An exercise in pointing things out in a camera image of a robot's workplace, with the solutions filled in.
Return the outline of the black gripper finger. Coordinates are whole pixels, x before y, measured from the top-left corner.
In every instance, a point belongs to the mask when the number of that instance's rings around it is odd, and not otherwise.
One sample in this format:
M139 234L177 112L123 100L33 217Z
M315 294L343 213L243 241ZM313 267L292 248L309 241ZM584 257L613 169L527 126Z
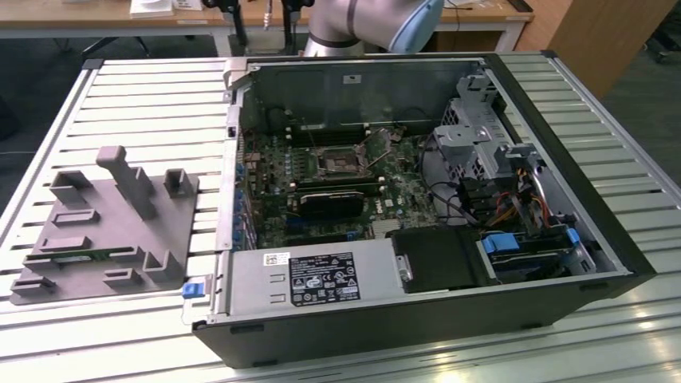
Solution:
M284 52L296 53L296 27L301 16L301 10L315 5L315 0L281 0L283 5L283 28L284 28Z
M239 0L203 0L201 3L209 9L217 8L227 18L227 21L235 27L235 35L239 46L248 45L244 19Z

